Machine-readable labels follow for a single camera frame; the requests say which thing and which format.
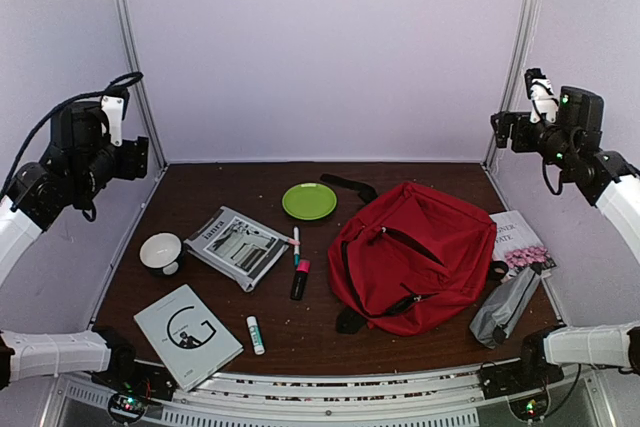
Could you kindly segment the white designer fate book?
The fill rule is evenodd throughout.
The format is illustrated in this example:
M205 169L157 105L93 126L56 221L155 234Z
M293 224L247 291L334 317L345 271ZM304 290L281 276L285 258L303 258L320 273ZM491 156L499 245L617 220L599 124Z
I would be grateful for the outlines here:
M490 218L497 227L492 259L506 264L501 267L505 272L502 282L515 278L533 264L542 266L543 277L556 267L550 252L520 212L505 211L491 214Z

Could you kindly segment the grey ianra magazine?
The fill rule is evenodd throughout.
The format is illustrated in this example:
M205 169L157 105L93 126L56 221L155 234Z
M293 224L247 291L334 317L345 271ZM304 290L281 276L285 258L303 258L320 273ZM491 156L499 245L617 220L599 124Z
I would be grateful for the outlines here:
M184 241L194 257L252 292L282 255L292 238L227 206Z

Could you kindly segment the red backpack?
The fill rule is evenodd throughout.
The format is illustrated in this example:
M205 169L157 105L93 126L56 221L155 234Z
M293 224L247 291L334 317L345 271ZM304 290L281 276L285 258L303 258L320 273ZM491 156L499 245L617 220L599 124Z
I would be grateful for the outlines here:
M344 305L338 333L423 334L480 297L497 238L486 211L414 182L379 194L336 175L321 179L364 202L328 249L329 284Z

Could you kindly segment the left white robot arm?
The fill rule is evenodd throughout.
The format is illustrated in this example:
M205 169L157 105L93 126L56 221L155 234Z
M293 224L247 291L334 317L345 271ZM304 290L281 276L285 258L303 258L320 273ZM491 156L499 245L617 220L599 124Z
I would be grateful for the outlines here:
M134 71L100 91L68 98L29 131L1 187L1 276L68 207L93 222L96 196L113 180L147 174L149 140L122 134ZM144 380L132 344L112 328L71 334L1 333L1 385L87 372L111 388L137 389Z

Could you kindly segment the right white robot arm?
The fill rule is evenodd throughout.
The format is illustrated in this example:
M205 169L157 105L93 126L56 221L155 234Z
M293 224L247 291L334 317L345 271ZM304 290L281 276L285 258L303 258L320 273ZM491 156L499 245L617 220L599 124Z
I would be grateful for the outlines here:
M560 184L575 184L588 203L615 227L632 253L639 252L639 170L616 151L601 148L604 100L596 93L564 86L550 97L554 114L540 110L492 115L496 145L540 154L559 170ZM639 324L563 326L525 338L512 377L530 389L552 379L566 364L639 371Z

